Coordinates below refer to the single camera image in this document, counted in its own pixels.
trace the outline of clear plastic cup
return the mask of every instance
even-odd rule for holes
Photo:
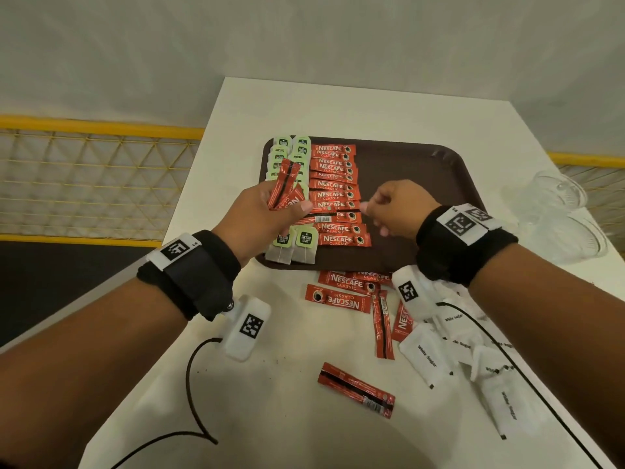
[[[520,223],[537,224],[546,216],[566,216],[584,207],[587,200],[586,191],[571,178],[540,171],[508,201],[508,206]]]
[[[607,237],[591,220],[555,215],[544,218],[520,244],[551,263],[578,263],[607,253]]]

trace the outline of gray wall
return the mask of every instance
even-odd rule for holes
[[[625,0],[0,0],[0,112],[204,126],[223,76],[509,99],[625,155]]]

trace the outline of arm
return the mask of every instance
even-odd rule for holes
[[[387,182],[361,203],[380,234],[411,240],[439,205],[409,180]],[[613,462],[625,466],[625,303],[518,244],[492,257],[469,292]]]
[[[312,207],[305,201],[270,211],[274,183],[243,191],[213,229],[242,265]],[[135,278],[0,355],[0,461],[61,466],[186,323],[159,288]]]

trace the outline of wire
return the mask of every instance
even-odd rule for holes
[[[195,350],[193,351],[193,353],[191,354],[191,357],[189,357],[189,362],[187,363],[187,371],[184,376],[184,385],[187,391],[187,402],[189,403],[189,408],[191,409],[191,414],[193,415],[193,419],[198,424],[201,433],[195,432],[195,431],[176,431],[173,433],[163,434],[161,436],[151,439],[147,443],[143,443],[137,449],[128,453],[126,456],[121,458],[120,461],[118,461],[113,467],[111,467],[111,469],[117,469],[123,463],[128,461],[132,456],[136,455],[139,451],[144,450],[148,446],[151,446],[154,443],[157,443],[158,441],[163,441],[163,440],[166,440],[167,438],[172,438],[174,436],[195,436],[196,438],[202,438],[203,440],[208,440],[215,445],[219,444],[219,441],[217,441],[215,438],[211,436],[211,434],[208,432],[208,430],[206,429],[202,421],[199,419],[198,412],[196,411],[195,405],[193,404],[193,397],[191,396],[191,364],[193,363],[193,359],[195,358],[195,356],[198,354],[199,350],[202,347],[204,347],[209,342],[221,342],[221,341],[222,341],[221,337],[213,337],[213,338],[205,340],[199,346],[197,346]]]
[[[541,401],[545,404],[545,406],[549,409],[549,411],[551,411],[551,414],[558,420],[558,423],[560,423],[562,425],[562,427],[566,430],[566,432],[571,436],[571,438],[573,438],[573,440],[577,443],[577,445],[582,449],[582,451],[586,454],[586,456],[588,456],[588,458],[590,459],[590,461],[592,461],[592,463],[598,467],[598,469],[603,469],[603,467],[601,466],[601,464],[599,464],[598,460],[594,458],[594,456],[592,456],[592,454],[590,454],[590,451],[588,449],[586,449],[586,447],[584,446],[584,444],[579,440],[579,438],[573,433],[573,431],[571,431],[571,429],[567,426],[567,424],[564,422],[564,420],[562,418],[560,418],[560,415],[556,412],[556,410],[553,409],[553,407],[549,404],[549,402],[543,397],[543,395],[538,391],[538,389],[534,386],[534,384],[529,380],[529,378],[527,378],[527,376],[521,371],[521,369],[519,368],[519,366],[516,364],[516,362],[514,362],[514,360],[512,360],[512,357],[510,355],[507,354],[506,351],[504,351],[503,347],[495,340],[495,338],[493,336],[491,336],[491,334],[484,329],[484,327],[475,319],[473,318],[473,316],[470,316],[464,309],[461,309],[455,305],[452,305],[451,303],[445,303],[444,301],[440,302],[440,303],[436,303],[436,306],[449,306],[449,307],[453,307],[454,309],[457,309],[458,311],[460,311],[462,314],[464,314],[466,317],[468,317],[471,321],[473,321],[473,323],[480,328],[480,330],[486,334],[486,336],[493,342],[493,344],[495,344],[497,346],[497,349],[499,349],[501,351],[502,354],[504,354],[504,356],[510,361],[510,363],[514,366],[514,368],[516,370],[519,371],[519,375],[523,378],[523,380],[525,380],[527,382],[527,384],[530,386],[530,388],[534,391],[535,394],[538,395],[538,398],[541,399]]]

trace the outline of tray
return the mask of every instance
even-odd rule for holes
[[[482,199],[473,185],[465,162],[455,151],[440,145],[399,143],[393,141],[352,140],[311,136],[313,144],[355,144],[355,164],[358,185],[364,201],[387,180],[411,179],[426,188],[441,204],[470,203],[485,210]],[[267,159],[273,139],[262,150],[259,182],[265,180]],[[264,254],[256,260],[275,269],[375,271],[392,273],[414,264],[417,245],[402,237],[381,237],[373,221],[363,216],[371,234],[371,247],[320,246],[314,265],[292,262],[284,265],[265,260]]]

